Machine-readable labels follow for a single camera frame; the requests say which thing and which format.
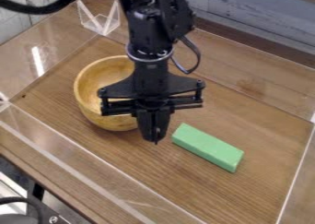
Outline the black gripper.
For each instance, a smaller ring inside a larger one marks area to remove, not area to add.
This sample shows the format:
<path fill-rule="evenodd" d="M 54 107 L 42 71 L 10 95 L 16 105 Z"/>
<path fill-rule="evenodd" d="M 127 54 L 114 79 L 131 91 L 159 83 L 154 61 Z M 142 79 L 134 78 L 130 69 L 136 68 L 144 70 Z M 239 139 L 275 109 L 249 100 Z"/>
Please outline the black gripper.
<path fill-rule="evenodd" d="M 136 115 L 143 138 L 158 143 L 166 137 L 171 112 L 202 106 L 206 82 L 170 73 L 167 58 L 144 61 L 127 56 L 127 59 L 134 64 L 134 72 L 99 88 L 102 116 Z"/>

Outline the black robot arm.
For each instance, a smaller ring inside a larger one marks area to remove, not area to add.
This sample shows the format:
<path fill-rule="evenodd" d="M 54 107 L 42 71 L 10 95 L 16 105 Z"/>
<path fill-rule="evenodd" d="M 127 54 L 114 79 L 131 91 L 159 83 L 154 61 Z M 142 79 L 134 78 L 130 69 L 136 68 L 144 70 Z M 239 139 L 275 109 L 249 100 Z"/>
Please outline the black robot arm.
<path fill-rule="evenodd" d="M 195 12 L 187 0 L 119 0 L 128 21 L 127 55 L 134 61 L 132 74 L 98 90 L 102 115 L 130 114 L 136 118 L 143 138 L 158 143 L 166 137 L 171 114 L 199 108 L 206 82 L 191 78 L 195 68 L 181 67 L 178 76 L 169 72 L 177 62 L 174 44 L 201 54 L 187 38 L 195 27 Z"/>

